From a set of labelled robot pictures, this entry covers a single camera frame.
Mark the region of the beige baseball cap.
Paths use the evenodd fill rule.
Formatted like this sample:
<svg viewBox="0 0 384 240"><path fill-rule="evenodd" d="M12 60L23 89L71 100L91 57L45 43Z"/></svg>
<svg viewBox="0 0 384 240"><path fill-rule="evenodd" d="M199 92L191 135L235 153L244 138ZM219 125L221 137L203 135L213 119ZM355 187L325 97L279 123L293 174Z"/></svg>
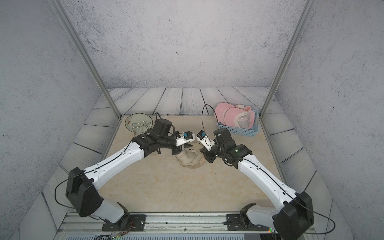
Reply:
<svg viewBox="0 0 384 240"><path fill-rule="evenodd" d="M175 155L175 158L178 160L180 165L189 169L197 169L201 167L205 162L203 154L199 151L196 152L183 150L178 155Z"/></svg>

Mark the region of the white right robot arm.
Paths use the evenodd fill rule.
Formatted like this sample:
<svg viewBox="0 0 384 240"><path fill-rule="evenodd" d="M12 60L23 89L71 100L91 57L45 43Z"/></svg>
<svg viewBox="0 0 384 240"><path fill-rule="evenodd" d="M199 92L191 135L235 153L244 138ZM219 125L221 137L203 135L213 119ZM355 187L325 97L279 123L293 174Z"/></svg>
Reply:
<svg viewBox="0 0 384 240"><path fill-rule="evenodd" d="M298 193L273 175L245 145L237 145L228 129L214 131L215 139L200 131L196 139L204 148L205 159L213 163L221 158L250 178L270 199L272 208L248 204L240 211L241 222L246 229L255 226L269 227L284 240L299 239L315 222L312 198Z"/></svg>

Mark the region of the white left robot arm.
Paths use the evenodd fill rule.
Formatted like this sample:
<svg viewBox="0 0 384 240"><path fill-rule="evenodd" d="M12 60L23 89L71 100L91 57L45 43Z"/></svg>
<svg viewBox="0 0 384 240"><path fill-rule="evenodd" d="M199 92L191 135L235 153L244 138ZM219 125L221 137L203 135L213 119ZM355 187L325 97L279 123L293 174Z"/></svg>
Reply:
<svg viewBox="0 0 384 240"><path fill-rule="evenodd" d="M153 152L160 154L162 149L170 149L175 156L184 147L190 147L195 135L190 131L170 134L173 128L169 120L158 119L151 129L133 137L126 147L100 163L84 170L72 169L65 195L79 216L101 218L115 230L129 231L133 227L129 211L123 205L103 198L99 189L122 170Z"/></svg>

